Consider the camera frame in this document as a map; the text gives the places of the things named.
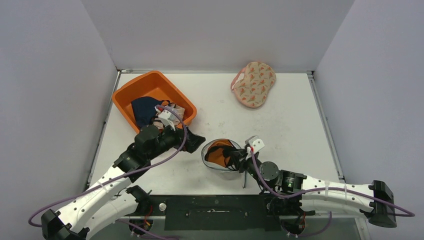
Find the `white mesh laundry bag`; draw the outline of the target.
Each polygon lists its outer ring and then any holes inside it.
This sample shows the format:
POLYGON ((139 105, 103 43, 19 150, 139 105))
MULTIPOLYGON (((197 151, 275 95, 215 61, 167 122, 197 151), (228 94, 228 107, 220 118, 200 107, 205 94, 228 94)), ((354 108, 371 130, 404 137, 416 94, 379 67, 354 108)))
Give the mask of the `white mesh laundry bag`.
POLYGON ((215 139, 207 143, 201 150, 203 164, 221 172, 238 172, 245 158, 246 150, 227 138, 215 139))

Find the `orange plastic tub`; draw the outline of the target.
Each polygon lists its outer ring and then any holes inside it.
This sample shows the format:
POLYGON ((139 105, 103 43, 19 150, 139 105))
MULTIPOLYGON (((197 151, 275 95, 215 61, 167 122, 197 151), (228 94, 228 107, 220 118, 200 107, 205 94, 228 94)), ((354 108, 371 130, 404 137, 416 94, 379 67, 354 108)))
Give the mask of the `orange plastic tub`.
POLYGON ((132 129, 139 133, 131 102, 140 97, 169 100, 185 109, 183 122, 190 125, 197 115, 195 105, 160 71, 153 70, 137 76, 112 94, 112 102, 132 129))

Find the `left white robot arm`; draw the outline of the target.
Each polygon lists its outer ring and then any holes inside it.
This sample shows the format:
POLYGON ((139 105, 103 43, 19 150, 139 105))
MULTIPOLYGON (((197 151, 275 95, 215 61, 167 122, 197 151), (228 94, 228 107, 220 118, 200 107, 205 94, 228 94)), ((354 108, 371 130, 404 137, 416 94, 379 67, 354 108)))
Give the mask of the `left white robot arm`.
POLYGON ((168 150, 194 153, 205 137, 188 127, 154 125, 141 128, 134 142, 118 157, 99 181, 72 202, 58 210, 48 209, 41 216, 46 240, 88 240, 115 220, 151 209, 150 195, 135 184, 151 167, 151 161, 168 150))

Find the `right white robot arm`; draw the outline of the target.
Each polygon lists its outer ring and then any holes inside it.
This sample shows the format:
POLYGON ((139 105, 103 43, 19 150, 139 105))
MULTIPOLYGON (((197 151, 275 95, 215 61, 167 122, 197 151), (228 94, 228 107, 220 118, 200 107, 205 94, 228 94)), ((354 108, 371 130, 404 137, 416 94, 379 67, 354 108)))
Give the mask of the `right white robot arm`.
POLYGON ((387 184, 347 184, 279 169, 271 161, 261 162, 252 148, 225 147, 223 165, 233 172, 248 173, 290 215, 298 211, 328 211, 364 217, 372 225, 397 227, 394 194, 387 184))

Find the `navy blue bra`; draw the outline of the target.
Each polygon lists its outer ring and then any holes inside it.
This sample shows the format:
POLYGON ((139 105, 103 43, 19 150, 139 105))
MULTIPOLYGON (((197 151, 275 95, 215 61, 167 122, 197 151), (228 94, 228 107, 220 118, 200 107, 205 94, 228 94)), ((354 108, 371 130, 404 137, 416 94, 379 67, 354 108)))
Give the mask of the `navy blue bra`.
POLYGON ((156 105, 170 104, 169 100, 157 100, 150 96, 143 96, 131 101, 131 107, 138 129, 150 125, 157 114, 156 105))

